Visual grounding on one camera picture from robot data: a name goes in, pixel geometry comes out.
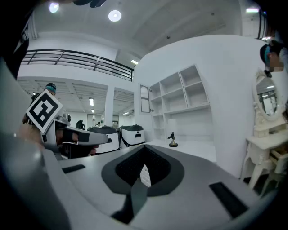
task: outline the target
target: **black metal railing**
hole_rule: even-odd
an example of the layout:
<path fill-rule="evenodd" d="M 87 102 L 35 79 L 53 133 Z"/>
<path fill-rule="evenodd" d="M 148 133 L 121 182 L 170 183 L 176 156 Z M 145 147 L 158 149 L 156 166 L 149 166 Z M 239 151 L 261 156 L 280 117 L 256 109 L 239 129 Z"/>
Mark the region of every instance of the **black metal railing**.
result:
<path fill-rule="evenodd" d="M 21 65 L 50 64 L 85 68 L 123 78 L 134 80 L 134 70 L 118 62 L 89 53 L 64 49 L 28 50 Z"/>

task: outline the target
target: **oval mirror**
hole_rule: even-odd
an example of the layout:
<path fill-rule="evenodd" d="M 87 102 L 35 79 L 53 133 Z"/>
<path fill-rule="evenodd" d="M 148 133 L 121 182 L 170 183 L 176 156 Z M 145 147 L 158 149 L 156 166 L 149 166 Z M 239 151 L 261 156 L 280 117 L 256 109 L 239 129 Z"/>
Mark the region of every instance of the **oval mirror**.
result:
<path fill-rule="evenodd" d="M 273 80 L 268 77 L 258 77 L 256 91 L 260 103 L 259 107 L 263 109 L 262 112 L 269 117 L 274 116 L 279 107 L 279 99 Z"/>

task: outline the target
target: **teal headband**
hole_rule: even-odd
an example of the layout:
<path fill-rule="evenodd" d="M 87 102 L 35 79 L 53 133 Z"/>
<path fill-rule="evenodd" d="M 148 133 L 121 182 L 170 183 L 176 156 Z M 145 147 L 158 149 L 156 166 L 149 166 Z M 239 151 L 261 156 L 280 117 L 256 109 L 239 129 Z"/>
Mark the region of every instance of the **teal headband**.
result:
<path fill-rule="evenodd" d="M 47 89 L 47 90 L 51 90 L 51 91 L 53 91 L 54 93 L 56 93 L 55 88 L 52 87 L 52 86 L 46 86 L 46 89 Z"/>
<path fill-rule="evenodd" d="M 264 53 L 264 59 L 265 59 L 265 63 L 269 62 L 269 58 L 268 58 L 268 54 L 270 53 L 270 46 L 266 47 L 265 53 Z"/>

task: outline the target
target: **white countertop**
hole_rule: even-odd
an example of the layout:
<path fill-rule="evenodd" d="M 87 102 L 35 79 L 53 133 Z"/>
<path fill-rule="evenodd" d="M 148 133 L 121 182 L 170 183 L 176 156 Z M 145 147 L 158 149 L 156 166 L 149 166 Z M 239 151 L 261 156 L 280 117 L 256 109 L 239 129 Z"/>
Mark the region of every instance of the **white countertop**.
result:
<path fill-rule="evenodd" d="M 216 162 L 216 151 L 213 142 L 209 141 L 176 141 L 178 147 L 169 147 L 171 141 L 153 140 L 147 142 L 146 144 L 152 146 L 159 146 L 168 149 L 173 149 L 175 151 L 187 153 L 193 156 L 202 157 L 211 162 Z"/>
<path fill-rule="evenodd" d="M 280 130 L 266 137 L 248 137 L 247 140 L 262 150 L 272 149 L 288 142 L 288 129 Z"/>

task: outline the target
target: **white column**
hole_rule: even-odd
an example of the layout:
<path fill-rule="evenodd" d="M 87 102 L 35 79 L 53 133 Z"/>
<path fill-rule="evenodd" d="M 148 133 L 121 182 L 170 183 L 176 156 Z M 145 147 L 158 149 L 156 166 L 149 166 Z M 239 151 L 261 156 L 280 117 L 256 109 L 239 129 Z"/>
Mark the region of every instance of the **white column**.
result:
<path fill-rule="evenodd" d="M 107 126 L 113 126 L 114 89 L 114 86 L 108 86 L 106 95 L 104 125 Z"/>

